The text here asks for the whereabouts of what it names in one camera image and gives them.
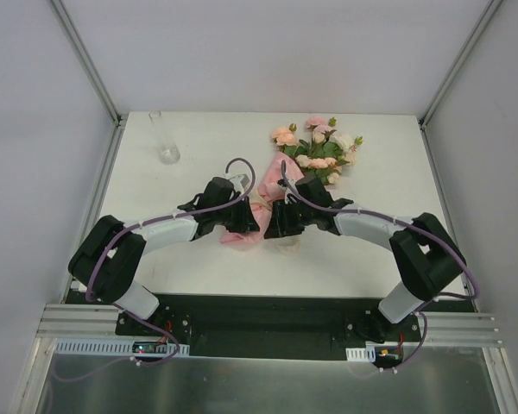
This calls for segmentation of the cream ribbon gold lettering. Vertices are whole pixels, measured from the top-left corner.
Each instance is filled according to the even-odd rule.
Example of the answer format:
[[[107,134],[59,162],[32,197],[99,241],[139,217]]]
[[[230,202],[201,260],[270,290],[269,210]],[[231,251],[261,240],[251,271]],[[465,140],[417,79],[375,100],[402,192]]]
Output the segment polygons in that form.
[[[300,248],[300,239],[298,236],[289,236],[281,239],[265,239],[264,233],[270,223],[272,208],[271,205],[254,190],[250,196],[250,207],[252,209],[254,218],[262,232],[262,242],[265,248],[280,254],[290,255],[295,254]]]

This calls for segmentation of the pink wrapping paper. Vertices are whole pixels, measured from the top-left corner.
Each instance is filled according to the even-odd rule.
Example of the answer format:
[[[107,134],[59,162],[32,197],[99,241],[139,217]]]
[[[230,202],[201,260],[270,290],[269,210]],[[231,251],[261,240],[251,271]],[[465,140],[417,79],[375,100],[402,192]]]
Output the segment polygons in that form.
[[[286,164],[286,175],[290,180],[299,180],[304,177],[298,165],[284,153],[278,153],[271,162],[268,170],[259,185],[250,193],[250,208],[252,215],[259,225],[258,232],[247,234],[225,231],[219,241],[222,245],[245,250],[263,240],[272,217],[273,202],[283,200],[285,190],[278,184],[282,179],[281,164]]]

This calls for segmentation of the pink artificial flower bouquet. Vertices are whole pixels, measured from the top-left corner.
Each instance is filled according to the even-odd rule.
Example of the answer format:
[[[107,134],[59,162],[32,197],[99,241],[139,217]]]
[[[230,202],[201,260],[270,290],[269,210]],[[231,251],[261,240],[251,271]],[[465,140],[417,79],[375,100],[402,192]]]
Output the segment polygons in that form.
[[[272,130],[269,135],[281,154],[280,163],[286,165],[288,178],[312,176],[322,185],[334,186],[345,168],[356,165],[364,138],[339,132],[335,117],[311,116],[305,121],[303,132],[299,137],[298,126],[291,123]]]

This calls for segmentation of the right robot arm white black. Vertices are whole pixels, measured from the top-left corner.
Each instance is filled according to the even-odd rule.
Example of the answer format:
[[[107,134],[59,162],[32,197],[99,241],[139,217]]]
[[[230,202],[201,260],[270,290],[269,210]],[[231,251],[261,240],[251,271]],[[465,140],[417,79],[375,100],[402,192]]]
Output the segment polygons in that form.
[[[391,340],[401,332],[402,320],[436,298],[463,271],[464,256],[431,213],[399,218],[365,209],[347,199],[334,199],[317,178],[303,178],[275,186],[283,195],[272,202],[264,237],[297,236],[307,226],[347,236],[387,249],[395,259],[401,281],[370,313],[373,334]]]

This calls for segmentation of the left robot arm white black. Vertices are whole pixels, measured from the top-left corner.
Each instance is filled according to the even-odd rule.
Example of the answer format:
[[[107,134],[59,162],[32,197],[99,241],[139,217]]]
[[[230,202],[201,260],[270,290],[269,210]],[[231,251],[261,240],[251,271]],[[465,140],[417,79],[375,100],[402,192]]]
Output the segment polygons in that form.
[[[235,233],[257,232],[259,225],[244,194],[249,182],[245,174],[215,177],[169,215],[140,223],[102,216],[70,259],[68,272],[92,300],[128,311],[145,335],[157,335],[166,317],[158,310],[158,297],[135,281],[142,257],[175,243],[196,241],[217,226]]]

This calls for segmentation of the clear glass vase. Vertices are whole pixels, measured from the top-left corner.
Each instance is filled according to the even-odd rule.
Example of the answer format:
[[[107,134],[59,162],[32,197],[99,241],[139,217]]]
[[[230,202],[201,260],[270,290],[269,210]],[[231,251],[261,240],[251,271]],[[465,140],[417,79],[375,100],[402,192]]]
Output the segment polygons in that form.
[[[167,131],[165,119],[160,111],[148,113],[149,120],[154,130],[161,162],[165,165],[176,164],[180,160],[180,150],[173,137]]]

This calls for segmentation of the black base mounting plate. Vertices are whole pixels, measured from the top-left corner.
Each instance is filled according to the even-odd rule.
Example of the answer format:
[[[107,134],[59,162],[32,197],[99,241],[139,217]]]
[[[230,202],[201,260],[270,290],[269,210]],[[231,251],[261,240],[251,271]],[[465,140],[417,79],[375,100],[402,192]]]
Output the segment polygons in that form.
[[[192,356],[302,361],[343,361],[349,348],[367,342],[415,344],[423,324],[414,316],[382,322],[375,298],[271,298],[161,294],[146,327],[126,313],[118,336],[168,331]]]

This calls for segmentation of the shiny metal front panel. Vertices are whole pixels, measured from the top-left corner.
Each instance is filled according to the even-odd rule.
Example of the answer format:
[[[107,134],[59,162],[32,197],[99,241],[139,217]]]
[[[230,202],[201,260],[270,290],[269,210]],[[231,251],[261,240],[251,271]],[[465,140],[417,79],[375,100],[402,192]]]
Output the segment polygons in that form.
[[[496,413],[475,349],[423,348],[395,372],[346,361],[54,357],[40,413]]]

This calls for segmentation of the front aluminium rail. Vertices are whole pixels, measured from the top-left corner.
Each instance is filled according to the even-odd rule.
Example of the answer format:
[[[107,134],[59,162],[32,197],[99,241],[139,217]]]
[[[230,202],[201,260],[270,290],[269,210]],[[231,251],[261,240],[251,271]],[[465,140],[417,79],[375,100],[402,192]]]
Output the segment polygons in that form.
[[[42,314],[38,337],[113,339],[119,311],[109,305],[48,304]],[[485,313],[425,313],[425,344],[430,347],[502,348],[505,341],[496,319]]]

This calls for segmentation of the left aluminium frame post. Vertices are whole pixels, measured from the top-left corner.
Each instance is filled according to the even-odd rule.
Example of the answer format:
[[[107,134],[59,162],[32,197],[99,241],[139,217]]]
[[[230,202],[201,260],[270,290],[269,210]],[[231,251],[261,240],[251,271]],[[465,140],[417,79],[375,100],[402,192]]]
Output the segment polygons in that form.
[[[83,72],[85,73],[92,89],[95,91],[98,100],[104,107],[108,117],[114,126],[118,127],[123,120],[123,114],[118,110],[114,104],[111,94],[108,92],[104,81],[102,80],[98,69],[94,64],[94,61],[89,54],[87,47],[74,24],[70,13],[61,0],[50,0],[47,2],[53,11],[61,29],[64,32],[66,39],[68,40],[74,54],[81,65]]]

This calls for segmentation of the aluminium frame post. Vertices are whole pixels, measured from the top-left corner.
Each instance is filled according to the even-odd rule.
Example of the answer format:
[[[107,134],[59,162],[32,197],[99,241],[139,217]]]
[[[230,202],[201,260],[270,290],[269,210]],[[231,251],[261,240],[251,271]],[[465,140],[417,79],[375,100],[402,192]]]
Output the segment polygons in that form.
[[[66,39],[68,40],[74,54],[81,65],[83,72],[85,73],[92,89],[95,91],[98,100],[104,107],[108,117],[114,126],[118,127],[123,120],[123,114],[118,110],[114,104],[111,94],[108,92],[104,81],[102,80],[98,69],[94,64],[94,61],[89,54],[87,47],[74,24],[70,13],[61,0],[50,0],[47,2],[53,11],[61,29],[64,32]]]
[[[504,4],[504,0],[490,0],[485,4],[481,15],[477,18],[462,47],[459,49],[457,56],[454,58],[451,66],[445,73],[445,76],[439,84],[433,98],[428,104],[426,110],[423,112],[423,115],[419,118],[421,131],[424,131],[433,119],[435,112],[445,98],[445,95],[452,87],[456,78],[461,73],[471,54],[477,47],[477,44],[493,22],[497,12]]]

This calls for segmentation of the right aluminium frame post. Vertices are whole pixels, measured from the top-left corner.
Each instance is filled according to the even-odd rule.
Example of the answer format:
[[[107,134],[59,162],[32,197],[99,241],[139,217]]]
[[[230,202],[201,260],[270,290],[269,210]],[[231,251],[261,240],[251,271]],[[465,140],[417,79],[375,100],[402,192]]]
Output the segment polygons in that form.
[[[452,87],[456,78],[461,73],[471,54],[477,47],[477,44],[493,22],[497,12],[504,4],[504,0],[490,0],[485,4],[481,15],[477,18],[462,47],[459,49],[457,56],[454,58],[451,66],[445,73],[445,76],[439,84],[433,98],[428,104],[426,110],[423,112],[423,115],[419,118],[421,131],[424,131],[433,119],[435,112],[445,98],[445,95]]]

